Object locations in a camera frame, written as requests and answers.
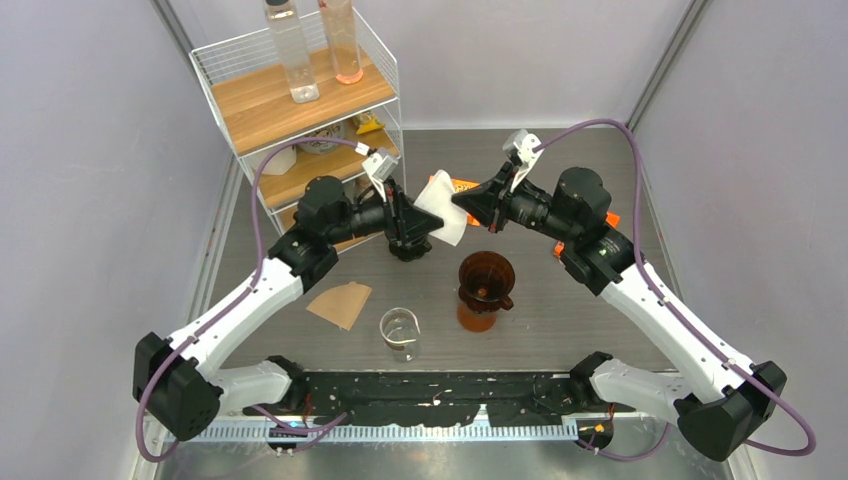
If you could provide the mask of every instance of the orange tag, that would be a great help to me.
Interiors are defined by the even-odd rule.
[[[453,183],[453,189],[456,190],[456,193],[464,192],[480,185],[479,183],[469,182],[468,180],[457,180],[455,178],[451,179],[451,183]],[[472,217],[471,214],[468,215],[468,224],[472,227],[480,226],[480,222],[478,222],[476,218]]]
[[[609,224],[610,227],[617,228],[618,222],[620,222],[620,221],[621,221],[620,215],[616,215],[612,212],[607,212],[607,223]],[[565,248],[565,244],[563,244],[562,242],[557,242],[556,246],[554,247],[554,256],[559,258],[559,255],[562,253],[564,248]]]

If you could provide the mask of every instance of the clear plastic bottle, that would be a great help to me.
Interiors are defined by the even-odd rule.
[[[352,0],[318,0],[324,33],[333,58],[336,80],[344,84],[362,79],[362,62],[356,43]]]
[[[309,62],[309,48],[300,28],[294,0],[265,0],[265,19],[274,38],[292,98],[297,103],[317,100],[318,84]]]

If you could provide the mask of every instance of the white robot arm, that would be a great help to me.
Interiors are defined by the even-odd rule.
[[[413,205],[391,177],[396,165],[397,159],[385,149],[371,153],[363,168],[378,194],[355,204],[337,178],[312,180],[298,202],[296,224],[268,251],[260,278],[254,271],[203,316],[168,338],[150,333],[139,341],[133,395],[141,401],[154,372],[165,369],[145,407],[178,440],[198,435],[219,412],[285,401],[293,385],[302,381],[300,367],[283,357],[251,367],[220,368],[271,315],[329,272],[338,262],[334,244],[385,232],[390,252],[402,261],[420,258],[432,248],[427,235],[444,221]],[[173,361],[165,365],[168,358]]]
[[[553,195],[526,180],[541,154],[534,152],[539,145],[526,130],[513,134],[504,145],[509,160],[495,177],[455,194],[453,203],[492,233],[512,221],[563,242],[560,261],[572,278],[624,313],[683,375],[681,380],[639,370],[595,352],[570,372],[572,379],[585,382],[586,395],[664,419],[677,425],[705,456],[726,459],[775,407],[731,364],[778,396],[786,375],[773,362],[754,365],[686,308],[650,264],[636,264],[633,244],[606,223],[611,196],[597,173],[569,168],[559,177]],[[651,290],[640,267],[659,287],[662,299]],[[719,360],[667,304],[673,304],[728,361]]]

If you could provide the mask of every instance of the cable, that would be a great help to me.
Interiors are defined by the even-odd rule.
[[[303,411],[300,414],[300,419],[303,420],[303,424],[306,425],[306,417],[308,417],[312,413],[312,393],[306,394],[306,405],[303,406]]]
[[[277,426],[280,427],[281,429],[283,429],[286,433],[323,432],[327,428],[327,425],[330,425],[330,423],[333,423],[333,422],[330,422],[327,425],[321,425],[320,427],[293,427],[293,426],[291,426],[291,424],[288,424],[288,423],[280,420],[279,418],[276,417],[276,415],[269,412],[268,410],[265,410],[265,408],[260,407],[259,405],[254,405],[251,408],[253,408],[257,412],[261,413],[262,415],[265,415],[265,417],[267,417],[268,420],[271,420],[272,422],[276,423]]]
[[[324,425],[324,430],[322,430],[317,437],[313,438],[312,440],[306,442],[305,444],[295,449],[289,450],[289,453],[299,453],[314,447],[315,444],[318,443],[322,438],[324,438],[328,433],[330,433],[332,429],[336,428],[340,423],[342,423],[342,420],[344,420],[345,418],[347,418],[347,413],[342,412],[342,414],[336,417],[333,421]]]
[[[610,408],[607,410],[607,415],[610,417],[610,430],[615,431],[615,404],[610,403]]]
[[[633,201],[633,251],[636,256],[636,268],[639,270],[639,273],[642,275],[642,278],[645,280],[645,283],[648,284],[648,288],[654,292],[654,295],[662,301],[666,308],[677,318],[677,320],[689,331],[701,344],[704,345],[713,355],[716,356],[722,363],[728,364],[730,369],[733,370],[734,373],[745,379],[746,382],[750,383],[757,390],[763,393],[769,400],[773,401],[780,408],[782,408],[793,420],[804,430],[804,433],[807,435],[807,445],[804,448],[800,448],[797,450],[790,450],[779,447],[772,447],[770,445],[764,445],[759,442],[755,442],[753,440],[746,440],[745,443],[754,448],[759,448],[760,450],[764,450],[766,452],[775,453],[778,455],[786,455],[790,457],[803,457],[805,455],[809,455],[813,453],[816,449],[817,441],[816,434],[813,431],[813,427],[798,413],[792,405],[789,404],[786,400],[777,396],[774,392],[768,389],[762,382],[748,374],[745,370],[743,370],[738,365],[733,362],[728,363],[730,360],[727,355],[725,355],[721,350],[718,349],[715,345],[710,342],[710,340],[704,336],[701,332],[695,328],[694,325],[686,318],[686,316],[677,309],[674,304],[669,301],[665,301],[665,295],[662,293],[662,290],[657,286],[656,283],[651,279],[648,272],[645,270],[645,265],[642,263],[641,251],[642,251],[642,235],[639,231],[639,225],[642,220],[642,154],[639,151],[639,147],[636,145],[636,138],[633,136],[633,132],[631,132],[623,123],[618,120],[613,120],[611,118],[597,118],[594,120],[587,120],[585,122],[578,123],[576,125],[572,125],[569,128],[566,128],[562,132],[557,135],[545,140],[540,145],[533,149],[533,153],[539,153],[541,150],[544,150],[550,144],[556,142],[557,140],[565,137],[566,135],[576,132],[578,130],[582,130],[586,127],[590,127],[593,125],[611,125],[617,128],[624,136],[627,138],[627,143],[630,144],[630,149],[633,152],[633,161],[634,166],[636,168],[636,194],[634,195]]]
[[[668,434],[669,434],[669,433],[671,433],[671,424],[670,424],[670,423],[666,423],[666,424],[665,424],[665,429],[663,430],[663,434],[662,434],[662,436],[660,437],[659,441],[657,441],[657,444],[656,444],[656,445],[654,445],[654,446],[653,446],[650,450],[648,450],[647,452],[642,453],[642,454],[639,454],[639,455],[634,455],[634,456],[632,456],[632,457],[628,457],[628,456],[626,456],[626,455],[618,455],[618,454],[616,454],[616,453],[610,453],[610,452],[607,452],[607,451],[605,451],[605,450],[596,449],[596,447],[593,447],[593,446],[592,446],[592,440],[594,440],[594,439],[595,439],[595,434],[594,434],[594,433],[592,434],[592,436],[591,436],[591,437],[589,437],[589,441],[588,441],[588,442],[587,442],[587,441],[585,441],[585,440],[577,439],[577,443],[579,443],[579,444],[580,444],[580,446],[581,446],[581,447],[583,447],[583,448],[585,448],[586,450],[592,450],[592,451],[594,451],[595,453],[597,453],[598,455],[600,455],[600,456],[602,456],[602,457],[605,457],[605,458],[609,458],[609,459],[612,459],[612,460],[618,460],[619,462],[635,462],[635,461],[638,461],[638,460],[644,460],[644,459],[646,459],[646,458],[650,457],[651,455],[653,455],[653,454],[657,453],[657,451],[658,451],[660,448],[662,448],[662,447],[663,447],[663,445],[665,445],[665,442],[667,442],[667,441],[668,441]]]
[[[278,147],[271,150],[268,155],[265,156],[265,159],[262,160],[262,163],[259,164],[259,167],[256,169],[256,177],[262,174],[265,170],[265,166],[274,157],[274,155],[280,153],[286,148],[293,147],[300,143],[306,142],[330,142],[337,143],[339,145],[347,145],[349,147],[356,148],[357,143],[352,142],[350,140],[342,139],[342,138],[330,138],[330,137],[300,137],[295,138],[294,140],[289,140],[287,142],[282,143]],[[251,187],[251,196],[250,196],[250,216],[253,222],[253,235],[256,240],[256,274],[253,275],[253,279],[250,281],[250,285],[239,295],[236,297],[229,305],[224,307],[217,315],[210,318],[206,323],[201,325],[195,332],[193,337],[188,337],[185,339],[183,343],[181,343],[167,358],[165,361],[159,364],[159,367],[153,372],[153,375],[150,377],[150,380],[147,382],[147,385],[144,387],[144,391],[141,393],[141,397],[138,399],[138,410],[136,410],[135,416],[135,443],[138,446],[138,452],[141,456],[147,460],[148,462],[157,463],[165,460],[166,458],[173,455],[174,451],[176,451],[177,445],[179,445],[179,441],[174,441],[174,443],[168,448],[168,450],[162,455],[154,455],[150,450],[148,450],[147,445],[144,442],[144,412],[147,410],[147,404],[150,402],[150,396],[153,394],[153,388],[165,374],[165,371],[174,361],[179,357],[193,342],[195,342],[204,332],[212,328],[219,320],[224,318],[228,313],[230,313],[238,304],[240,304],[256,287],[256,284],[259,282],[260,277],[262,277],[262,261],[265,259],[265,249],[262,246],[262,236],[259,232],[259,214],[257,213],[256,208],[256,197],[259,195],[259,180],[254,179],[253,185]]]

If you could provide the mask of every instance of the wire shelf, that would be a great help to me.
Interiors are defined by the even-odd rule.
[[[310,52],[316,52],[327,48],[327,38],[324,34],[324,26],[321,21],[319,12],[314,12],[300,18],[301,28],[303,29],[306,43]],[[400,84],[398,81],[397,59],[386,48],[386,45],[377,37],[377,34],[368,25],[368,22],[362,18],[360,13],[354,9],[354,23],[356,27],[357,39],[359,45],[368,58],[376,67],[377,71],[385,79],[385,82],[391,87],[394,92],[394,97],[379,103],[372,103],[370,106],[365,106],[362,109],[354,109],[347,112],[341,118],[327,118],[323,122],[318,122],[310,128],[310,130],[322,128],[339,120],[349,118],[362,110],[371,109],[377,117],[386,125],[386,135],[397,148],[401,155],[401,167],[403,167],[403,130],[400,114]],[[245,75],[257,72],[268,67],[279,64],[279,57],[274,45],[271,32],[266,28],[257,30],[239,37],[231,38],[222,42],[214,43],[205,47],[197,48],[191,52],[191,62],[194,67],[198,80],[203,89],[203,94],[209,104],[209,109],[215,118],[215,123],[224,135],[228,145],[239,159],[239,165],[245,173],[245,176],[253,184],[257,181],[255,172],[244,161],[244,156],[239,155],[233,141],[233,137],[225,122],[225,117],[222,114],[222,106],[218,104],[213,94],[213,86],[233,80]],[[303,135],[302,131],[294,132],[293,134],[283,136],[272,141],[270,144],[262,148],[251,151],[249,154],[261,154],[269,152],[271,149],[281,143]],[[397,172],[396,178],[402,186],[406,187],[405,169]],[[282,233],[282,223],[278,221],[277,213],[280,209],[275,207],[269,209],[266,206],[264,198],[260,195],[263,207],[266,214],[271,218],[275,228]]]

